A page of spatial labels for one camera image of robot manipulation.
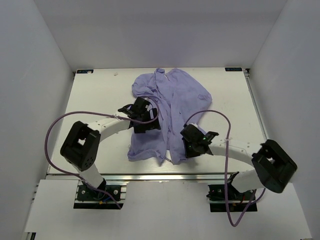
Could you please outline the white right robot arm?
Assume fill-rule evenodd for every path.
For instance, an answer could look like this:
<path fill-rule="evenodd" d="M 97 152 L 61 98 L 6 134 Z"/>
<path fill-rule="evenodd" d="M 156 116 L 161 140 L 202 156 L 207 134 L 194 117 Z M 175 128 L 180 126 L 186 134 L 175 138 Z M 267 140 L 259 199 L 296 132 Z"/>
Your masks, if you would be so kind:
<path fill-rule="evenodd" d="M 217 132 L 203 134 L 198 129 L 182 130 L 182 140 L 187 158 L 201 155 L 227 156 L 243 162 L 254 169 L 237 171 L 227 180 L 226 195 L 236 200 L 244 192 L 254 189 L 268 189 L 280 194 L 298 169 L 297 164 L 274 140 L 261 144 L 227 140 L 218 137 Z"/>

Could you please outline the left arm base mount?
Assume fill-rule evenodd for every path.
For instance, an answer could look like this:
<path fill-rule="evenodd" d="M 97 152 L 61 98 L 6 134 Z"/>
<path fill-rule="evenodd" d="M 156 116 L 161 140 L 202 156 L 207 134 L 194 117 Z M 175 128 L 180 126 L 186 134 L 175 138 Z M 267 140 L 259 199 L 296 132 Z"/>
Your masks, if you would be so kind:
<path fill-rule="evenodd" d="M 109 182 L 106 184 L 104 191 L 109 193 L 116 203 L 108 194 L 92 190 L 84 183 L 78 183 L 73 208 L 82 210 L 120 210 L 126 199 L 127 184 L 117 181 Z"/>

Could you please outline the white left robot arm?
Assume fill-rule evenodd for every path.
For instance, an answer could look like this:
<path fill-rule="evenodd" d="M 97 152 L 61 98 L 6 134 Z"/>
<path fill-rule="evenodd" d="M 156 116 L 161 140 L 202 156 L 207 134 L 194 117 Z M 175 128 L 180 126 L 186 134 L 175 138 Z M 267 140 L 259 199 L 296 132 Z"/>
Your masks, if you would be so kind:
<path fill-rule="evenodd" d="M 121 131 L 133 129 L 135 134 L 146 134 L 160 130 L 157 108 L 150 110 L 130 110 L 125 107 L 113 115 L 91 123 L 75 122 L 62 147 L 60 154 L 78 172 L 88 193 L 99 200 L 105 196 L 106 181 L 99 173 L 95 160 L 100 143 Z"/>

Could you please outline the lilac zip jacket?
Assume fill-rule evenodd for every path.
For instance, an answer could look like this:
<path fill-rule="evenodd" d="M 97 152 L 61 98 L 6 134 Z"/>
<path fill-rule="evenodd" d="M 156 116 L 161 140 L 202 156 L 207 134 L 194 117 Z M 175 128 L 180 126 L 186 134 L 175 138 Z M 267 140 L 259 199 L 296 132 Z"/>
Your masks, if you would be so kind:
<path fill-rule="evenodd" d="M 160 129 L 133 133 L 127 153 L 131 162 L 156 158 L 159 164 L 170 154 L 173 164 L 186 161 L 181 131 L 186 122 L 197 124 L 212 104 L 211 94 L 187 72 L 174 68 L 166 72 L 141 74 L 131 86 L 135 98 L 147 97 L 159 106 Z"/>

